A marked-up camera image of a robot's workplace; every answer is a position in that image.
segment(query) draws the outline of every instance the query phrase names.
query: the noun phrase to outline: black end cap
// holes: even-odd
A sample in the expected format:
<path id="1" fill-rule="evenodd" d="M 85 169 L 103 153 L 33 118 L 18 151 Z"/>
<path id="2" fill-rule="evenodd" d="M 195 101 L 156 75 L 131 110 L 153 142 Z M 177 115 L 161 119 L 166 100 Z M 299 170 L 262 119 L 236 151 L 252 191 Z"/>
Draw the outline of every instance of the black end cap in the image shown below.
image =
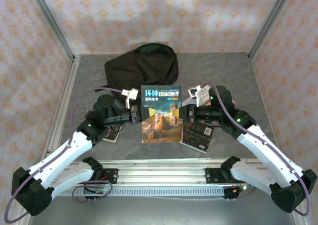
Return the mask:
<path id="1" fill-rule="evenodd" d="M 93 157 L 83 159 L 83 162 L 87 163 L 94 171 L 91 180 L 99 180 L 102 176 L 103 166 Z"/>
<path id="2" fill-rule="evenodd" d="M 309 194 L 312 192 L 317 175 L 311 170 L 306 170 L 301 177 L 304 181 Z M 277 183 L 271 184 L 271 198 L 274 203 L 283 211 L 291 213 L 306 198 L 305 191 L 298 180 L 291 186 L 281 188 Z"/>
<path id="3" fill-rule="evenodd" d="M 13 173 L 11 195 L 25 181 L 30 174 L 20 167 Z M 36 216 L 43 212 L 52 201 L 53 188 L 44 189 L 39 181 L 32 178 L 15 197 L 30 214 Z"/>
<path id="4" fill-rule="evenodd" d="M 236 181 L 232 174 L 231 174 L 231 171 L 230 169 L 233 167 L 233 165 L 240 161 L 240 158 L 237 158 L 235 156 L 232 156 L 230 158 L 228 158 L 226 161 L 224 161 L 222 164 L 221 164 L 221 174 L 222 176 L 225 178 L 226 182 L 227 183 L 231 183 L 231 182 L 234 182 Z"/>

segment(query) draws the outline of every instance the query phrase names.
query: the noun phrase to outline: metal beam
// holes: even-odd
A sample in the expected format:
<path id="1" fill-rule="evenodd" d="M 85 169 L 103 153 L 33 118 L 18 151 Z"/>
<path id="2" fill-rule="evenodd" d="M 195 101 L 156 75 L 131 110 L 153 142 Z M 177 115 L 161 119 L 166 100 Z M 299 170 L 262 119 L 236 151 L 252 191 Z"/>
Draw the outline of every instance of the metal beam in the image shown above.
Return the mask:
<path id="1" fill-rule="evenodd" d="M 275 20 L 277 19 L 279 13 L 283 9 L 285 3 L 287 0 L 277 0 L 277 3 L 275 4 L 274 8 L 272 9 L 265 25 L 263 26 L 260 34 L 258 35 L 255 43 L 252 46 L 251 51 L 248 54 L 248 57 L 253 60 L 256 57 L 256 54 L 258 53 L 259 48 L 261 47 L 262 43 L 264 42 L 266 36 L 268 35 L 270 29 L 275 23 Z"/>
<path id="2" fill-rule="evenodd" d="M 64 120 L 66 116 L 66 111 L 68 108 L 69 100 L 71 97 L 71 92 L 73 89 L 74 81 L 76 78 L 76 73 L 80 64 L 80 55 L 76 55 L 75 59 L 72 61 L 69 67 L 69 72 L 66 79 L 64 80 L 63 92 L 59 100 L 59 106 L 57 113 L 54 117 L 53 126 L 49 132 L 49 138 L 47 141 L 47 151 L 54 151 L 60 146 L 61 136 L 64 128 Z"/>
<path id="3" fill-rule="evenodd" d="M 47 22 L 51 26 L 56 38 L 60 42 L 65 54 L 68 56 L 68 58 L 70 60 L 73 60 L 74 54 L 73 54 L 69 44 L 67 43 L 62 31 L 60 30 L 57 22 L 55 21 L 48 5 L 46 4 L 46 2 L 44 0 L 35 0 L 35 1 L 38 4 L 40 10 L 42 11 L 44 18 L 47 20 Z"/>

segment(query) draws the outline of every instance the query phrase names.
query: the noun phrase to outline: black bracket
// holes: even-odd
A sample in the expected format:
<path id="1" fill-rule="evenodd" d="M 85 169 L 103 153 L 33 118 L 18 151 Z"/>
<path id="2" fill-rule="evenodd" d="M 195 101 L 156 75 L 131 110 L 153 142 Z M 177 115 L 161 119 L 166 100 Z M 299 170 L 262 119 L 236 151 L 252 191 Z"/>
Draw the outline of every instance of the black bracket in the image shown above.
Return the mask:
<path id="1" fill-rule="evenodd" d="M 236 179 L 232 179 L 231 181 L 227 181 L 226 178 L 222 175 L 221 168 L 206 168 L 205 169 L 205 179 L 207 184 L 225 184 L 228 182 L 231 183 L 240 183 L 240 181 Z"/>
<path id="2" fill-rule="evenodd" d="M 101 180 L 106 180 L 112 184 L 117 184 L 118 169 L 103 169 L 101 173 Z"/>

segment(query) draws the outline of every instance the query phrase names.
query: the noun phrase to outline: black cable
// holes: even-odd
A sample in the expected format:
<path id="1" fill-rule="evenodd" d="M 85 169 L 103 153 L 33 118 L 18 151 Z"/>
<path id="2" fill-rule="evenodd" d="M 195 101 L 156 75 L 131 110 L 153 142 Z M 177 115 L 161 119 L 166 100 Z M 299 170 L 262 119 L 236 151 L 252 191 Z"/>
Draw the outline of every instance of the black cable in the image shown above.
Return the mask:
<path id="1" fill-rule="evenodd" d="M 84 187 L 84 190 L 86 190 L 86 191 L 88 191 L 88 192 L 90 192 L 90 193 L 96 194 L 96 192 L 95 192 L 95 191 L 90 190 L 90 189 L 87 189 L 86 187 Z"/>
<path id="2" fill-rule="evenodd" d="M 125 124 L 121 124 L 120 125 L 120 127 L 122 127 L 120 130 L 118 130 L 118 131 L 115 131 L 115 129 L 112 127 L 112 126 L 109 126 L 110 127 L 110 129 L 112 129 L 114 132 L 121 132 L 124 128 L 125 128 Z"/>

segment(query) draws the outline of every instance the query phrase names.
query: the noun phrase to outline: gray table surface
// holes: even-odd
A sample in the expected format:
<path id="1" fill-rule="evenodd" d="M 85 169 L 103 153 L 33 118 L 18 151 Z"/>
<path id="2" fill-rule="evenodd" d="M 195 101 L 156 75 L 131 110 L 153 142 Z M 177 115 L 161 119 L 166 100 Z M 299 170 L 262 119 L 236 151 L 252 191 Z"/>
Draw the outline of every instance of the gray table surface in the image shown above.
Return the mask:
<path id="1" fill-rule="evenodd" d="M 77 204 L 58 197 L 30 225 L 294 225 L 260 190 L 235 202 L 225 199 L 108 197 Z"/>
<path id="2" fill-rule="evenodd" d="M 104 64 L 117 55 L 83 55 L 73 86 L 67 109 L 61 143 L 71 133 L 70 114 L 75 101 L 89 88 L 106 85 Z M 182 53 L 177 54 L 179 78 L 176 85 L 182 85 L 184 99 L 187 89 L 198 84 L 214 83 L 224 85 L 231 93 L 237 108 L 248 112 L 274 142 L 274 137 L 258 90 L 254 72 L 246 53 Z M 91 110 L 97 98 L 106 91 L 91 92 L 79 103 L 75 111 L 75 126 L 78 126 L 87 110 Z M 255 157 L 247 148 L 231 136 L 216 128 L 206 154 L 179 143 L 141 142 L 141 124 L 126 124 L 119 134 L 117 143 L 101 141 L 79 159 L 92 156 L 106 159 L 164 159 L 164 158 L 225 158 L 230 156 Z"/>

